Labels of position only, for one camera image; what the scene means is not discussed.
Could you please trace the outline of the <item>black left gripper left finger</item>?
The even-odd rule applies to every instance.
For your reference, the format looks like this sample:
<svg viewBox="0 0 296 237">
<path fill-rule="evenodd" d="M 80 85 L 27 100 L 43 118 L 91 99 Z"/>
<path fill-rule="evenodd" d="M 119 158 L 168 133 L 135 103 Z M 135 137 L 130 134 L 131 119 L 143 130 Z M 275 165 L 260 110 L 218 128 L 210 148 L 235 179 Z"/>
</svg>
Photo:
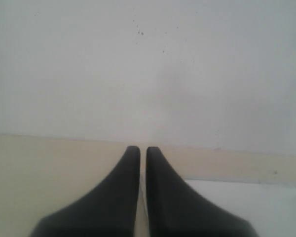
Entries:
<svg viewBox="0 0 296 237">
<path fill-rule="evenodd" d="M 33 237 L 132 237 L 139 195 L 140 149 L 129 146 L 89 193 L 44 218 Z"/>
</svg>

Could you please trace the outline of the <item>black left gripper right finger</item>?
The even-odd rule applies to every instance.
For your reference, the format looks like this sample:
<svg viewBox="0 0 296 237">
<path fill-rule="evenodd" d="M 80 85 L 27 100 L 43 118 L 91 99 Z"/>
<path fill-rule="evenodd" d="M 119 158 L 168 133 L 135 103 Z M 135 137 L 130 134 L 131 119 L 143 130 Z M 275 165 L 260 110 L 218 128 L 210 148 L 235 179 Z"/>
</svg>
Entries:
<svg viewBox="0 0 296 237">
<path fill-rule="evenodd" d="M 191 188 L 158 147 L 146 153 L 146 202 L 152 237 L 256 237 L 252 225 Z"/>
</svg>

